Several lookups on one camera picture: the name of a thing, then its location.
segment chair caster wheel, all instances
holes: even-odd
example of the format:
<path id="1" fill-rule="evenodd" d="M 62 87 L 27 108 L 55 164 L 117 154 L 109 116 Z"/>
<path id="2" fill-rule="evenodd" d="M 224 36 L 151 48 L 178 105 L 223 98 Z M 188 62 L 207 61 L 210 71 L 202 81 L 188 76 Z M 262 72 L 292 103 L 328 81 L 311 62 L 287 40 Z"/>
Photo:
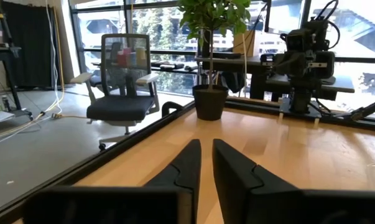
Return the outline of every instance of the chair caster wheel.
<path id="1" fill-rule="evenodd" d="M 106 144 L 105 144 L 105 143 L 101 143 L 101 144 L 99 145 L 99 149 L 100 149 L 100 151 L 104 151 L 104 150 L 106 150 Z"/>

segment black plant pot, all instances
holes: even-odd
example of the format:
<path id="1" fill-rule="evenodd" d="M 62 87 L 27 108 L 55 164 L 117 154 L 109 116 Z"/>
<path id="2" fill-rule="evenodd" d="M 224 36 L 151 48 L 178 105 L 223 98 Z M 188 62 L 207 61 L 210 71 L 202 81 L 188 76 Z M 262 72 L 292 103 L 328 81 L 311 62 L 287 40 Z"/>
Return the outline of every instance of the black plant pot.
<path id="1" fill-rule="evenodd" d="M 213 90 L 209 91 L 208 85 L 197 85 L 193 87 L 193 96 L 198 118 L 216 121 L 222 117 L 228 96 L 226 87 L 213 85 Z"/>

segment black curtain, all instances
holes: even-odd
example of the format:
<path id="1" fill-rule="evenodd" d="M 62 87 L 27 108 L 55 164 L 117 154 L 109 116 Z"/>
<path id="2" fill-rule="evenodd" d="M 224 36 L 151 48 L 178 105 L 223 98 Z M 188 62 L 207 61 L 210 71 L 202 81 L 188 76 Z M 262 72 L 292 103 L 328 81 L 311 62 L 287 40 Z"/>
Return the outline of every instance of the black curtain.
<path id="1" fill-rule="evenodd" d="M 25 6 L 1 1 L 1 9 L 6 15 L 11 36 L 16 47 L 21 47 L 19 58 L 14 59 L 14 79 L 18 88 L 44 88 L 54 86 L 53 60 L 58 75 L 58 44 L 53 8 L 49 9 L 52 21 L 53 41 L 56 57 L 53 58 L 50 30 L 45 7 Z"/>

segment plant stem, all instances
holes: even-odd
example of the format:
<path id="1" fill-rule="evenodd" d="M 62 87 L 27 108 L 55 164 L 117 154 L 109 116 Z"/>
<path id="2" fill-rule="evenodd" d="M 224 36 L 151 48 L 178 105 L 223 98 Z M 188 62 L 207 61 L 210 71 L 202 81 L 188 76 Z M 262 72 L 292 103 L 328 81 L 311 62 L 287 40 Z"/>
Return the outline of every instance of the plant stem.
<path id="1" fill-rule="evenodd" d="M 209 90 L 211 91 L 213 89 L 212 86 L 212 73 L 213 73 L 213 30 L 210 30 L 211 35 L 211 42 L 210 42 L 210 48 L 211 48 L 211 54 L 210 54 L 210 74 L 209 74 Z"/>

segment chair armrest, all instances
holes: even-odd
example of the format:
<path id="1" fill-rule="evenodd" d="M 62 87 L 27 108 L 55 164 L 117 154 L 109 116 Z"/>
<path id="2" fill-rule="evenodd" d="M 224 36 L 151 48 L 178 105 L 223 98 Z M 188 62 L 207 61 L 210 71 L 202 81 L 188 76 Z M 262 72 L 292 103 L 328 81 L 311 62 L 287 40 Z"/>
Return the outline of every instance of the chair armrest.
<path id="1" fill-rule="evenodd" d="M 148 84 L 157 81 L 158 79 L 158 74 L 156 73 L 151 73 L 149 75 L 145 75 L 142 78 L 139 78 L 136 80 L 137 84 Z"/>
<path id="2" fill-rule="evenodd" d="M 89 72 L 82 73 L 81 75 L 71 79 L 70 83 L 82 84 L 90 79 L 93 74 Z"/>

